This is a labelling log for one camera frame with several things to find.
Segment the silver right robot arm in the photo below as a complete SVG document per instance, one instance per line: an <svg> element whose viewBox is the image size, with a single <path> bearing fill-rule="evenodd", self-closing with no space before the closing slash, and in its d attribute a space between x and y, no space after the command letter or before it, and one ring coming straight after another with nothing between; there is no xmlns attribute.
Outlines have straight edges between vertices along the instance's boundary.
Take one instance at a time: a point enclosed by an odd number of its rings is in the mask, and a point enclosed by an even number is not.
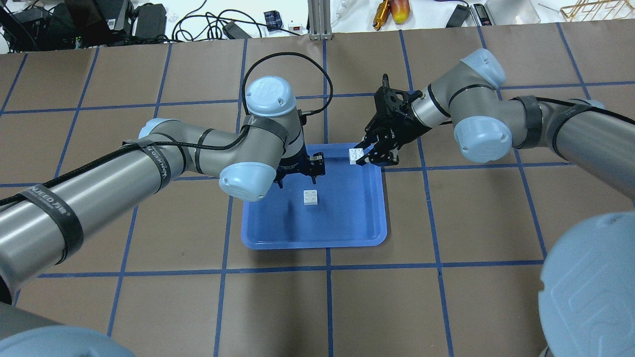
<svg viewBox="0 0 635 357"><path fill-rule="evenodd" d="M374 117L352 164L393 166L405 145L453 125L465 159L484 164L512 149L547 147L613 189L634 198L634 121L594 100L518 96L495 91L506 74L489 50L478 50L424 91L375 93ZM586 219L562 235L541 271L538 313L545 357L634 355L634 212Z"/></svg>

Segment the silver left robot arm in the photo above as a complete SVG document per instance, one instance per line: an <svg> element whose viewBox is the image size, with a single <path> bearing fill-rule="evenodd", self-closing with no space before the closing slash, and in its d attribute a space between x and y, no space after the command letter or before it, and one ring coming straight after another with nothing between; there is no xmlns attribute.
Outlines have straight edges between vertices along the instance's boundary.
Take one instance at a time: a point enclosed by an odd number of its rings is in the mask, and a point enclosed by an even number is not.
<svg viewBox="0 0 635 357"><path fill-rule="evenodd" d="M91 235L165 189L185 172L217 177L220 189L261 201L290 174L315 179L323 155L306 152L302 111L290 84L274 75L241 84L240 132L154 118L137 139L79 169L1 201L1 355L131 357L111 337L14 307L19 289L77 253Z"/></svg>

